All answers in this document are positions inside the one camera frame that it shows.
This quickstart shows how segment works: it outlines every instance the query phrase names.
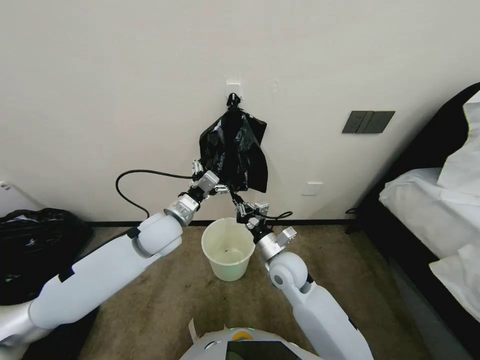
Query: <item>white wall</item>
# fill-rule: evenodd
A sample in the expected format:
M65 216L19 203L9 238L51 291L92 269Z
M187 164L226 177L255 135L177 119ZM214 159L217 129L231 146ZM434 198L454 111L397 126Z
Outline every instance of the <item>white wall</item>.
M132 168L190 174L200 133L241 76L268 123L271 214L338 219L447 99L479 80L480 2L3 1L0 168L51 207L129 221ZM346 135L351 110L395 110L380 135ZM323 181L316 197L306 181ZM124 192L159 211L188 181L139 174ZM196 219L232 214L228 197Z

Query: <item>plastic bucket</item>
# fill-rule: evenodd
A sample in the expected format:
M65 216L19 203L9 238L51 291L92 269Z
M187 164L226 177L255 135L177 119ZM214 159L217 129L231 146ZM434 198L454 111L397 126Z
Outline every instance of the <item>plastic bucket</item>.
M255 250L254 237L245 225L226 217L207 226L201 236L201 249L216 277L231 282L247 270Z

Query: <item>baseboard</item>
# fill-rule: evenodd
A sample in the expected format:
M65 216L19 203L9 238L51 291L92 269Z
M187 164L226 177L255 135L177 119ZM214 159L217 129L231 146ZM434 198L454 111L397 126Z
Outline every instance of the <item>baseboard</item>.
M192 220L189 226L208 226L215 220ZM350 225L355 219L307 219L307 220L267 220L268 225L276 226L308 226L308 225ZM140 221L90 221L93 228L131 228L138 226Z

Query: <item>carpet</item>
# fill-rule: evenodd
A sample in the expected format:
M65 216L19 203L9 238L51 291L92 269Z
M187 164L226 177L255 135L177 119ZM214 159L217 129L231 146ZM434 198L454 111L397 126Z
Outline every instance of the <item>carpet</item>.
M100 308L80 360L177 360L199 336L224 327L275 333L310 352L290 304L269 281L257 251L234 282L215 277L202 253L204 227L187 227L182 245L150 266ZM283 227L276 226L276 233ZM386 261L361 232L343 226L297 226L288 251L305 261L365 336L376 360L431 359L407 313ZM124 228L96 228L91 246Z

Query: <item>black plastic bag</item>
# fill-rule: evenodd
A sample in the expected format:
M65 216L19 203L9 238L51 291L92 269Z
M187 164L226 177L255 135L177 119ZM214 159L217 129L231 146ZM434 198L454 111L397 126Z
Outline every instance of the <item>black plastic bag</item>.
M230 94L228 110L200 136L200 162L220 183L233 191L249 188L265 193L269 171L260 148L267 123L238 107L240 98Z
M35 299L69 267L93 230L71 212L17 210L0 218L0 305Z

